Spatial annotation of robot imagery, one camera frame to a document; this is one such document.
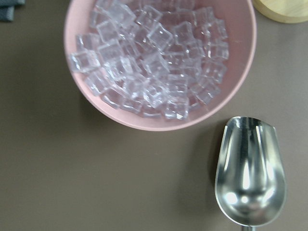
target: stainless steel scoop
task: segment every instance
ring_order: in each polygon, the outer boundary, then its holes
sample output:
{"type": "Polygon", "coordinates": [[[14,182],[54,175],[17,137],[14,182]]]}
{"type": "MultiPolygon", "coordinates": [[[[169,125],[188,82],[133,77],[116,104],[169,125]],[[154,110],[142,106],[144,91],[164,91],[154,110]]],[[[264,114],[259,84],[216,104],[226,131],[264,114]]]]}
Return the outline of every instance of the stainless steel scoop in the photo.
{"type": "Polygon", "coordinates": [[[222,212],[243,231],[272,222],[286,199],[276,130],[250,117],[226,124],[215,180],[222,212]]]}

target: gray tabletop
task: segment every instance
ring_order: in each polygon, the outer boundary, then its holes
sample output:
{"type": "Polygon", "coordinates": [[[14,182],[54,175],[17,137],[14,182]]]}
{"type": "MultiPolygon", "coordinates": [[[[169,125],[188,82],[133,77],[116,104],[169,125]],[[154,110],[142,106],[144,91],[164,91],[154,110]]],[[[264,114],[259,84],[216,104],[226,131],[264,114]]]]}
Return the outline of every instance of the gray tabletop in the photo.
{"type": "Polygon", "coordinates": [[[0,23],[0,230],[238,231],[214,179],[224,125],[253,116],[276,127],[288,183],[281,215],[258,230],[308,230],[308,23],[257,15],[246,81],[190,128],[147,132],[97,111],[68,71],[69,0],[29,0],[0,23]]]}

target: round wooden object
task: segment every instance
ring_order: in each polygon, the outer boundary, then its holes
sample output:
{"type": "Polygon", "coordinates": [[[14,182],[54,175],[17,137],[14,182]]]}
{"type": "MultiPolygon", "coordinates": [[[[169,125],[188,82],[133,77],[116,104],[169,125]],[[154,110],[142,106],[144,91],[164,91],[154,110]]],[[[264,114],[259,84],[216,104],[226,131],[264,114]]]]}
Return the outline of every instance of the round wooden object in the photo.
{"type": "Polygon", "coordinates": [[[253,0],[254,7],[280,23],[308,21],[308,0],[253,0]]]}

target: bowl of ice cubes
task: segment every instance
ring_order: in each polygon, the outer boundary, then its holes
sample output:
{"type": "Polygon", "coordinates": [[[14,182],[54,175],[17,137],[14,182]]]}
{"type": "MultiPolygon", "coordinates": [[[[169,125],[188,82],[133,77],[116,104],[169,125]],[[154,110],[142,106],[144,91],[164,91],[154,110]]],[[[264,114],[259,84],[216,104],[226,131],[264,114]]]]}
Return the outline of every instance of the bowl of ice cubes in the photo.
{"type": "Polygon", "coordinates": [[[256,46],[250,0],[72,0],[64,49],[83,95],[132,128],[199,123],[243,83],[256,46]]]}

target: pink bowl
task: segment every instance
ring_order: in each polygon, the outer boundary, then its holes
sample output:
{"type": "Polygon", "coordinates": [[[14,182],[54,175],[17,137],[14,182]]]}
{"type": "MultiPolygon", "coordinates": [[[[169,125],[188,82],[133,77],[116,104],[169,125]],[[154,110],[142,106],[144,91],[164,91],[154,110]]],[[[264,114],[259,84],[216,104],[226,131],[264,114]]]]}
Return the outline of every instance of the pink bowl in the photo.
{"type": "MultiPolygon", "coordinates": [[[[196,6],[213,6],[215,16],[224,19],[229,35],[229,60],[225,63],[228,71],[220,84],[221,93],[208,106],[192,111],[186,120],[165,120],[142,118],[121,109],[114,109],[99,97],[92,95],[82,81],[81,74],[71,73],[84,96],[99,111],[123,125],[149,131],[167,131],[185,128],[207,119],[221,109],[237,92],[247,76],[256,48],[256,19],[250,0],[196,0],[196,6]]],[[[76,51],[76,34],[89,30],[88,15],[95,0],[72,0],[64,26],[64,49],[66,56],[76,51]]]]}

